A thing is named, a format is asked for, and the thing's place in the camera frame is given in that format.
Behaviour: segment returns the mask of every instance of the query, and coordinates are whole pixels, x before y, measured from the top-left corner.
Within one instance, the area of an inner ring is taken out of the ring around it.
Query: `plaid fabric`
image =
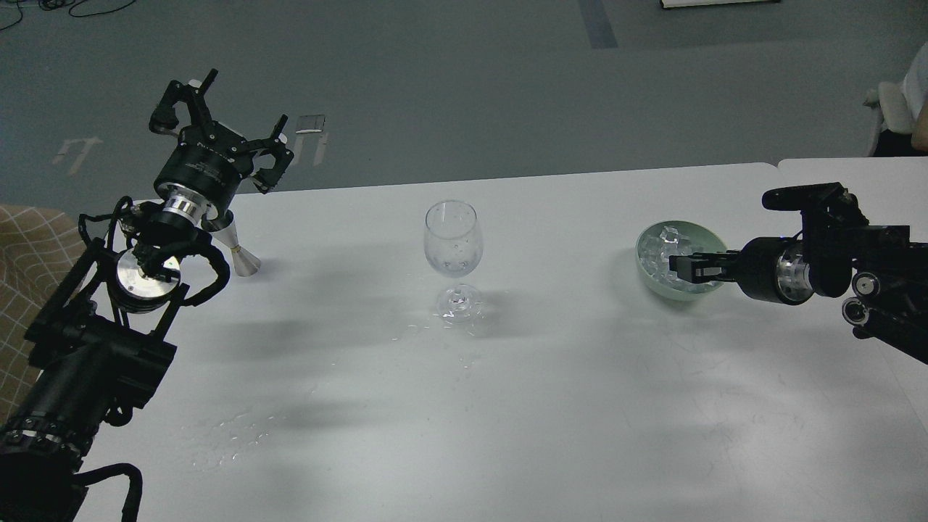
[[[0,423],[39,374],[28,364],[32,343],[22,336],[83,251],[62,212],[0,205]]]

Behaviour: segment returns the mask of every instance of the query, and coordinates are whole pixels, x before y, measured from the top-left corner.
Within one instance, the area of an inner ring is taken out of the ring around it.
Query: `white chair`
[[[873,130],[867,156],[873,155],[883,130],[909,135],[915,131],[915,120],[912,119],[912,112],[906,97],[902,95],[900,84],[880,82],[877,88],[867,91],[864,105],[873,109]]]

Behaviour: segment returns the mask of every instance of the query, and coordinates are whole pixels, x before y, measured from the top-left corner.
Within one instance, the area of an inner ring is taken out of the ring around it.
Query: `cocktail jigger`
[[[232,253],[232,266],[235,268],[235,273],[240,277],[247,278],[261,267],[261,259],[258,259],[254,254],[245,250],[245,247],[238,244],[235,216],[231,210],[226,210],[226,215],[217,217],[212,221],[203,221],[203,229],[229,247]]]

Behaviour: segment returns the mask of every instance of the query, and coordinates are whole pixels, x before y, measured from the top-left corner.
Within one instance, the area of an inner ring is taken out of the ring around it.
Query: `gray floor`
[[[901,79],[928,40],[924,0],[139,0],[82,20],[24,10],[0,33],[0,201],[72,214],[154,196],[174,142],[148,132],[150,111],[169,80],[212,67],[213,116],[247,137],[283,112],[326,114],[322,162],[306,138],[279,185],[316,189],[859,156],[864,92]],[[85,142],[58,156],[92,137],[102,143],[76,168]]]

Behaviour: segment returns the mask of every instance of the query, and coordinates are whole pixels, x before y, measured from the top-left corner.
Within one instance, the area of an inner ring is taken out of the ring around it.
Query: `empty wine glass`
[[[438,273],[459,279],[470,274],[483,257],[483,236],[477,213],[465,202],[438,202],[425,214],[425,257]],[[483,306],[480,292],[458,283],[438,295],[438,315],[446,322],[475,320]]]

